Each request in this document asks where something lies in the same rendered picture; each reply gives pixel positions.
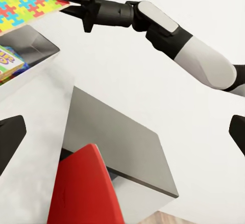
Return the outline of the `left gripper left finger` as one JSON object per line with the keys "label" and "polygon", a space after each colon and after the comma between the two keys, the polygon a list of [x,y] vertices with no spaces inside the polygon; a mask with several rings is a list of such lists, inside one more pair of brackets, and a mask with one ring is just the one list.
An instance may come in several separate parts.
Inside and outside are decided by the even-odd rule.
{"label": "left gripper left finger", "polygon": [[0,176],[27,133],[22,115],[0,120]]}

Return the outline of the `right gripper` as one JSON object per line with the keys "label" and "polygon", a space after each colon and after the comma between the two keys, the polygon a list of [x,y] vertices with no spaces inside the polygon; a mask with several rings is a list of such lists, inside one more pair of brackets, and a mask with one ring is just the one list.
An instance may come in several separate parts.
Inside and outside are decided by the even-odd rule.
{"label": "right gripper", "polygon": [[82,19],[85,33],[92,32],[93,25],[116,26],[120,20],[120,4],[118,2],[106,0],[63,1],[72,4],[60,12]]}

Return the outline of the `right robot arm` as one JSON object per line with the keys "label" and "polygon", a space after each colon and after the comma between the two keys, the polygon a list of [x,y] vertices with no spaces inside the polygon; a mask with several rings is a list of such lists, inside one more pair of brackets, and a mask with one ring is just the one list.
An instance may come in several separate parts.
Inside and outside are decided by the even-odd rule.
{"label": "right robot arm", "polygon": [[85,33],[92,32],[93,25],[132,26],[137,32],[146,32],[146,39],[155,49],[163,51],[202,84],[245,97],[245,64],[232,64],[151,2],[63,1],[72,4],[60,12],[82,19]]}

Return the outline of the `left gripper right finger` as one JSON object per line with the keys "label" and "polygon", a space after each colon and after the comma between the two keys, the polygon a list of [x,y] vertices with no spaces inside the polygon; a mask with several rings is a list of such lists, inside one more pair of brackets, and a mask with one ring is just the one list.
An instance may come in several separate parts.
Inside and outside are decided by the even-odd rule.
{"label": "left gripper right finger", "polygon": [[233,115],[229,133],[245,156],[245,117]]}

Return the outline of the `board game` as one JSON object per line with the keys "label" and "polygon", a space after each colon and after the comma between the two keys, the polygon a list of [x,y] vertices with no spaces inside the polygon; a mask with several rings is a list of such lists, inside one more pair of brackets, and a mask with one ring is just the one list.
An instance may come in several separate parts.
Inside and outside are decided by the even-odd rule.
{"label": "board game", "polygon": [[[21,59],[21,57],[10,46],[4,46],[4,48]],[[17,77],[18,75],[22,74],[25,71],[28,71],[29,69],[31,69],[31,67],[27,63],[24,63],[21,69],[13,73],[13,76]]]}
{"label": "board game", "polygon": [[0,81],[21,69],[24,63],[0,45]]}

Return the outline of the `jigsaw puzzle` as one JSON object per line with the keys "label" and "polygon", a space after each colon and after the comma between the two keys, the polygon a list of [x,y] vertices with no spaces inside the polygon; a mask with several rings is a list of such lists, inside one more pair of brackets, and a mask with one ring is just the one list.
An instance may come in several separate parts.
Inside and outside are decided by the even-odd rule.
{"label": "jigsaw puzzle", "polygon": [[0,36],[70,5],[63,0],[0,0]]}
{"label": "jigsaw puzzle", "polygon": [[0,86],[2,86],[3,84],[7,83],[8,81],[12,80],[15,76],[13,76],[12,74],[9,75],[8,77],[4,78],[3,80],[0,81]]}

